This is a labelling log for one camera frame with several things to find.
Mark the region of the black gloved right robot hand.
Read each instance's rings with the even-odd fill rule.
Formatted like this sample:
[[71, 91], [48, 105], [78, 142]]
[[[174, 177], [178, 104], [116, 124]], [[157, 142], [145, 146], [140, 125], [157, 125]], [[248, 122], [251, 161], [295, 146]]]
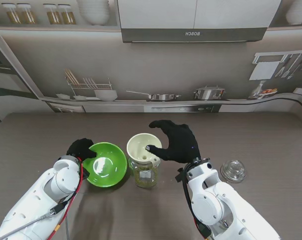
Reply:
[[201, 159], [198, 143], [193, 132], [186, 124], [175, 124], [171, 120], [155, 120], [149, 124], [150, 128], [160, 128], [168, 137], [167, 148], [147, 145], [148, 152], [164, 161], [175, 161], [186, 164], [195, 159]]

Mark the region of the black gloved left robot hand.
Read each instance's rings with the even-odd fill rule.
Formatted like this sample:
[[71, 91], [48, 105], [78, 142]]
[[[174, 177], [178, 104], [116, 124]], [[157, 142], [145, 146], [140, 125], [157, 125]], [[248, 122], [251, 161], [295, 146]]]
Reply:
[[82, 138], [77, 139], [72, 143], [72, 145], [67, 150], [66, 154], [68, 156], [73, 156], [80, 160], [81, 162], [86, 159], [95, 158], [97, 153], [92, 151], [90, 147], [93, 145], [93, 141], [91, 139]]

